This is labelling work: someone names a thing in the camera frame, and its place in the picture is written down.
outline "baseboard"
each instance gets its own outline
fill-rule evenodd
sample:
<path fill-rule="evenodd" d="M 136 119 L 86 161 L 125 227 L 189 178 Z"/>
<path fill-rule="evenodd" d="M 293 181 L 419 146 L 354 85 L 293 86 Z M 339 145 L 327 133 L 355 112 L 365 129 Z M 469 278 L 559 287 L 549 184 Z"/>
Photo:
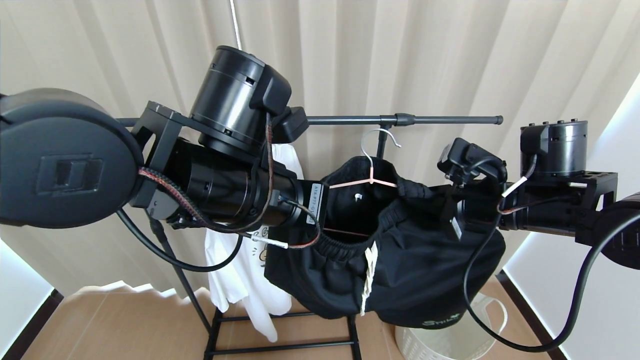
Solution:
<path fill-rule="evenodd" d="M 524 299 L 518 288 L 513 284 L 513 281 L 509 278 L 509 276 L 504 272 L 500 271 L 499 274 L 496 275 L 498 281 L 500 281 L 504 291 L 507 292 L 507 295 L 511 298 L 515 306 L 518 308 L 524 320 L 529 324 L 531 330 L 536 335 L 540 343 L 548 343 L 553 340 L 551 335 L 547 332 L 547 329 L 536 315 L 536 313 L 531 309 L 529 303 Z M 551 360 L 567 360 L 566 356 L 560 349 L 555 349 L 547 352 L 551 357 Z"/>
<path fill-rule="evenodd" d="M 36 311 L 27 326 L 24 327 L 18 338 L 13 342 L 13 345 L 7 350 L 2 360 L 19 360 L 22 359 L 24 353 L 35 340 L 36 336 L 40 334 L 40 330 L 47 323 L 53 312 L 56 310 L 60 302 L 64 299 L 61 293 L 57 290 L 53 290 L 51 294 L 44 300 L 40 309 Z"/>

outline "wooden floor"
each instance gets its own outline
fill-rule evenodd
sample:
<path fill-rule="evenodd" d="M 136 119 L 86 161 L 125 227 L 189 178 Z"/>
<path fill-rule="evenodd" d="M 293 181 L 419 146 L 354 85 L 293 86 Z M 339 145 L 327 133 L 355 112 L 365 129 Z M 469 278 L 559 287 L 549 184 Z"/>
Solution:
<path fill-rule="evenodd" d="M 523 344 L 539 345 L 502 286 L 491 280 L 482 290 L 507 306 L 509 322 L 503 335 Z M 209 293 L 200 289 L 198 298 L 209 318 L 214 306 Z M 303 311 L 294 305 L 292 311 Z M 229 316 L 242 316 L 241 307 L 231 307 Z M 501 321 L 500 312 L 492 321 Z M 317 340 L 346 340 L 346 319 L 325 320 L 318 316 L 275 320 L 278 344 Z M 375 313 L 357 317 L 362 358 L 402 360 L 395 343 L 394 327 Z M 136 292 L 122 286 L 105 292 L 85 288 L 67 297 L 33 342 L 24 359 L 202 359 L 207 335 L 188 300 L 164 297 L 153 289 Z M 221 327 L 218 348 L 271 345 L 250 322 L 227 322 Z M 351 359 L 348 346 L 286 350 L 260 354 L 217 356 L 215 359 Z M 547 354 L 527 354 L 496 343 L 485 360 L 548 360 Z"/>

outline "curtain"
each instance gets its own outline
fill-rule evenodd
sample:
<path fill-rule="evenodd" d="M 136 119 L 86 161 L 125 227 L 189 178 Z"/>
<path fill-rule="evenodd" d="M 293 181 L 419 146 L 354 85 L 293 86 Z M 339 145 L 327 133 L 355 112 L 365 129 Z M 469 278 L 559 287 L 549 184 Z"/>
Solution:
<path fill-rule="evenodd" d="M 114 117 L 139 116 L 148 100 L 188 115 L 223 44 L 274 66 L 292 86 L 290 105 L 309 115 L 504 116 L 500 126 L 392 128 L 403 147 L 388 145 L 385 159 L 428 185 L 444 183 L 436 161 L 457 136 L 506 160 L 511 180 L 528 123 L 588 120 L 590 149 L 640 73 L 635 0 L 4 1 L 0 36 L 2 93 L 66 88 Z M 359 155 L 368 128 L 311 127 L 294 143 L 305 177 Z M 370 153 L 375 142 L 367 139 Z M 151 236 L 144 214 L 127 210 Z M 171 266 L 116 216 L 75 229 L 0 231 L 63 294 L 118 280 L 179 288 Z M 204 264 L 203 230 L 167 231 L 179 258 Z M 504 232 L 503 261 L 526 234 Z M 203 274 L 188 277 L 206 285 Z"/>

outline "hanger hook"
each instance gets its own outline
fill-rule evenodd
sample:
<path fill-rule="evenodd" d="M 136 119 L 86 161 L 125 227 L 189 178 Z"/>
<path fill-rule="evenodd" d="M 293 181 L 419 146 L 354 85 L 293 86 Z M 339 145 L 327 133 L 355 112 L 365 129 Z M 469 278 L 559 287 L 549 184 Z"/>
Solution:
<path fill-rule="evenodd" d="M 378 129 L 373 129 L 373 130 L 369 130 L 366 133 L 364 133 L 362 135 L 362 139 L 360 140 L 360 150 L 362 150 L 362 154 L 364 154 L 364 156 L 367 157 L 367 159 L 369 159 L 369 163 L 371 164 L 371 167 L 373 167 L 373 159 L 371 158 L 371 156 L 369 156 L 369 154 L 367 154 L 367 152 L 364 149 L 364 140 L 367 138 L 367 135 L 373 133 L 374 131 L 383 131 L 385 133 L 387 133 L 389 136 L 391 136 L 391 140 L 393 140 L 394 145 L 397 147 L 402 147 L 402 145 L 400 145 L 397 141 L 396 138 L 394 137 L 394 135 L 391 133 L 391 131 L 387 130 L 387 129 L 383 129 L 383 128 L 378 128 Z"/>

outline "laundry basket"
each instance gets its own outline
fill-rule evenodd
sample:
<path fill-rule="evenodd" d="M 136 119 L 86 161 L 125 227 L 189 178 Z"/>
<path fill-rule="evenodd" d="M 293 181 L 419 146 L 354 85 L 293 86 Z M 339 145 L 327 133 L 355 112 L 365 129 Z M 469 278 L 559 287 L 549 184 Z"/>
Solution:
<path fill-rule="evenodd" d="M 486 312 L 487 306 L 494 301 L 504 314 L 502 325 L 497 329 L 491 325 Z M 507 324 L 507 309 L 500 300 L 478 293 L 471 306 L 485 325 L 497 333 L 502 332 Z M 440 330 L 398 326 L 396 343 L 406 360 L 476 360 L 491 349 L 495 339 L 466 314 L 455 325 Z"/>

